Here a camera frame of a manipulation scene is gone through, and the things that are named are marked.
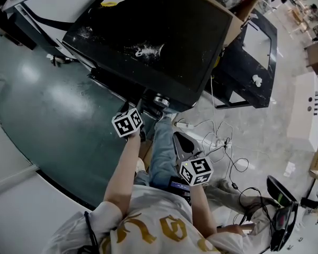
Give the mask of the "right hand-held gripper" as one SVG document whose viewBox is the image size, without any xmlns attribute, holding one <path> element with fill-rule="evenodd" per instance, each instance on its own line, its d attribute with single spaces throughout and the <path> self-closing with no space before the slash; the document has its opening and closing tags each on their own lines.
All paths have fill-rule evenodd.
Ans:
<svg viewBox="0 0 318 254">
<path fill-rule="evenodd" d="M 191 136 L 182 133 L 173 133 L 175 153 L 180 160 L 189 155 L 201 152 L 199 143 Z M 209 157 L 201 157 L 183 161 L 180 165 L 179 175 L 189 186 L 196 186 L 209 182 L 213 174 L 213 164 Z"/>
</svg>

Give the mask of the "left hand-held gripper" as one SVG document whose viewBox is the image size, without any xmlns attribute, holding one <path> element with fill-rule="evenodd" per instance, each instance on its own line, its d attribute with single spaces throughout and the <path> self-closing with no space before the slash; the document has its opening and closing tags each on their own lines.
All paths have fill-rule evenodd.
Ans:
<svg viewBox="0 0 318 254">
<path fill-rule="evenodd" d="M 146 140 L 146 133 L 143 130 L 144 123 L 136 107 L 130 108 L 126 101 L 119 112 L 112 118 L 111 123 L 120 138 L 128 137 L 139 131 L 140 141 Z"/>
</svg>

